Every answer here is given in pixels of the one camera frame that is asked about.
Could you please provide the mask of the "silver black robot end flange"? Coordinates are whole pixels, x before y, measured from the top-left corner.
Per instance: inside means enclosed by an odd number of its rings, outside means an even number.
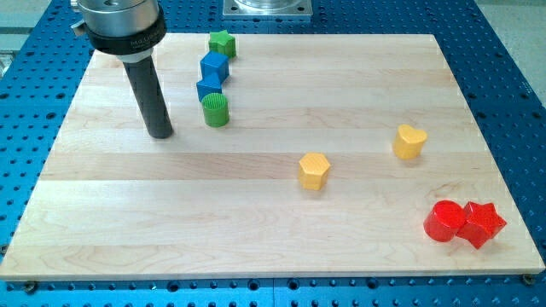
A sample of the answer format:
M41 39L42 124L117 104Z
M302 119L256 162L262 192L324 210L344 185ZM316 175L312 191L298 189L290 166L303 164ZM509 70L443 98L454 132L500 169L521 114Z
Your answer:
M137 63L153 54L166 35L166 20L157 0L71 0L81 14L72 24L75 35L85 35L102 53L125 63Z

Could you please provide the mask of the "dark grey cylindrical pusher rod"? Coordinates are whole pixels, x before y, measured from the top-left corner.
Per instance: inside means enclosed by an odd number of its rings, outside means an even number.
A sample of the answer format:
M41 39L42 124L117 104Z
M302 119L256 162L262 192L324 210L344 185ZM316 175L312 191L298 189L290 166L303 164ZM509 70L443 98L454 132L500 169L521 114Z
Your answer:
M157 139L170 137L173 129L152 56L125 62L124 68L149 135Z

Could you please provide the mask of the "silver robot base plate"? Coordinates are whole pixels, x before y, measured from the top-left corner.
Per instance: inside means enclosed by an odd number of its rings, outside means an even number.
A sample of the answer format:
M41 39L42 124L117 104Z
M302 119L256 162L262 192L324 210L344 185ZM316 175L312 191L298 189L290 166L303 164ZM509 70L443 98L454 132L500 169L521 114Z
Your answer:
M312 15L311 0L223 0L224 17Z

